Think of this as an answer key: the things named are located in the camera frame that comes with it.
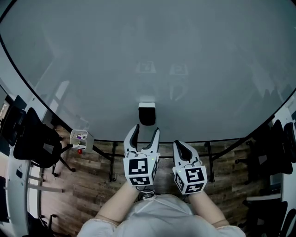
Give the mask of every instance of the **round table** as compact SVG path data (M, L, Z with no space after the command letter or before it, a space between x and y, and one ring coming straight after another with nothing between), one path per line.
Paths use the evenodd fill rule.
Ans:
M161 142L246 137L296 88L292 1L16 1L1 43L72 129L123 141L156 104Z

